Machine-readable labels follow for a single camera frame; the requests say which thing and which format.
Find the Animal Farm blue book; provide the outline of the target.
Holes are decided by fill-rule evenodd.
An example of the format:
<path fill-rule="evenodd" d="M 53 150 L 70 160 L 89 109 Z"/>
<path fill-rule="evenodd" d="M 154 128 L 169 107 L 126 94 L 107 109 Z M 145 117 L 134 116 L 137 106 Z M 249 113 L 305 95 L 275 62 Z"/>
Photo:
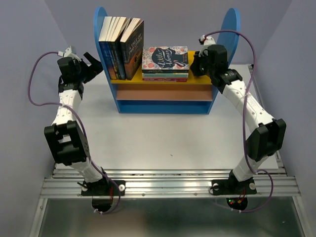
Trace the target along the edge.
<path fill-rule="evenodd" d="M 106 41 L 108 43 L 110 58 L 111 58 L 111 61 L 112 61 L 113 71 L 115 73 L 115 78 L 113 78 L 113 80 L 119 79 L 118 70 L 117 70 L 117 67 L 115 65 L 115 59 L 114 59 L 114 53 L 113 53 L 113 49 L 112 49 L 112 44 L 110 43 L 110 40 L 111 40 L 112 35 L 113 35 L 113 27 L 115 27 L 115 20 L 116 20 L 116 17 L 112 17 L 110 25 L 109 25 L 108 33 L 107 33 L 107 38 L 106 38 Z"/>

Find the Nineteen Eighty-Four dark book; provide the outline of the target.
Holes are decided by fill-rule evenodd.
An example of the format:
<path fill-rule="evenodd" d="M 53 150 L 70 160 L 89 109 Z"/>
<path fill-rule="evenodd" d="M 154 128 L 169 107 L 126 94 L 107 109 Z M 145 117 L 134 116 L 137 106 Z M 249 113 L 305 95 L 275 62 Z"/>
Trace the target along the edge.
<path fill-rule="evenodd" d="M 122 50 L 121 50 L 121 45 L 120 45 L 120 40 L 123 35 L 123 32 L 125 28 L 128 26 L 130 22 L 130 18 L 126 17 L 120 17 L 118 26 L 117 26 L 117 35 L 114 37 L 116 41 L 116 47 L 117 47 L 117 55 L 118 55 L 118 66 L 119 66 L 119 71 L 121 75 L 121 80 L 126 80 L 126 72 L 125 68 L 123 65 L 123 55 L 122 55 Z"/>

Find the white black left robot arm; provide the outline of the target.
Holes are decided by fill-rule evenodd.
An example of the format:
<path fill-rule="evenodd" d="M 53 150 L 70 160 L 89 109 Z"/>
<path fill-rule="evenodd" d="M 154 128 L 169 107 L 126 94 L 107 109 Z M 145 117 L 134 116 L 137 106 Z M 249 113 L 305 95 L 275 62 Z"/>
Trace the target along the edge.
<path fill-rule="evenodd" d="M 90 65 L 68 51 L 57 61 L 61 71 L 60 104 L 52 125 L 45 127 L 44 135 L 55 162 L 73 168 L 84 178 L 81 183 L 83 196 L 111 195 L 113 188 L 103 176 L 104 169 L 92 164 L 87 137 L 76 117 L 83 98 L 83 85 L 103 70 L 101 62 L 88 52 L 84 56 Z"/>

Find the Tale of Two Cities book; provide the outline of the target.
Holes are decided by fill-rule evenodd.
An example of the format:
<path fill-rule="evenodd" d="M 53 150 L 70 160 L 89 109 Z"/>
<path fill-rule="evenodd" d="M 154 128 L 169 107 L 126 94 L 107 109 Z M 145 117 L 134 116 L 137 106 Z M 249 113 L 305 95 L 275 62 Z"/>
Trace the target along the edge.
<path fill-rule="evenodd" d="M 120 39 L 127 80 L 132 80 L 142 62 L 144 47 L 144 20 L 133 18 Z"/>

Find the Jane Eyre blue book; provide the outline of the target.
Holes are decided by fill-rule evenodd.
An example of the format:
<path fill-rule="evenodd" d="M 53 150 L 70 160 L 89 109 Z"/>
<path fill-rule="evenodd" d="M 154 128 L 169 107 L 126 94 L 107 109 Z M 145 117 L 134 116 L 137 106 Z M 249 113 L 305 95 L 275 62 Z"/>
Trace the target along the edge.
<path fill-rule="evenodd" d="M 115 73 L 113 73 L 112 62 L 109 56 L 107 43 L 106 43 L 107 33 L 108 33 L 111 20 L 112 20 L 112 17 L 109 17 L 109 16 L 106 16 L 104 18 L 100 36 L 99 36 L 99 45 L 102 50 L 102 55 L 103 55 L 103 59 L 104 59 L 104 62 L 109 74 L 109 79 L 112 79 L 113 75 L 115 75 Z"/>

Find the Three Days to See book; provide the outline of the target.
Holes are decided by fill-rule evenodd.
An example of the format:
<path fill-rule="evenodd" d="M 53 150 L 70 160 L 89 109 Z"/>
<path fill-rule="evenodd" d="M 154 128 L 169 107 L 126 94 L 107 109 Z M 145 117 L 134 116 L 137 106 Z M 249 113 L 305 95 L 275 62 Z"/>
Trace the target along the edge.
<path fill-rule="evenodd" d="M 114 39 L 114 37 L 117 35 L 117 26 L 119 24 L 119 20 L 120 20 L 120 17 L 116 17 L 115 27 L 113 27 L 113 35 L 112 35 L 112 38 L 110 40 L 110 43 L 112 44 L 112 49 L 113 49 L 114 59 L 115 59 L 115 65 L 116 65 L 117 70 L 118 70 L 118 80 L 121 80 L 122 78 L 121 78 L 120 71 L 119 71 L 119 62 L 118 62 L 116 41 Z"/>

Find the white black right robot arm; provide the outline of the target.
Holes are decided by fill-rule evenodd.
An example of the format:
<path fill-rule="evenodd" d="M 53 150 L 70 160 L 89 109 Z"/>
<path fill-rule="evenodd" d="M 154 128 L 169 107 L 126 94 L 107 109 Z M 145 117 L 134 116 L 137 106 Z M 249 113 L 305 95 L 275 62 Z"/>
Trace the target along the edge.
<path fill-rule="evenodd" d="M 244 156 L 230 171 L 228 179 L 212 181 L 210 193 L 219 195 L 256 194 L 253 175 L 261 172 L 261 164 L 281 149 L 286 123 L 266 112 L 249 93 L 242 76 L 229 69 L 227 50 L 213 44 L 195 52 L 191 70 L 195 76 L 208 76 L 212 84 L 224 95 L 242 116 L 242 128 L 249 128 L 244 135 Z"/>

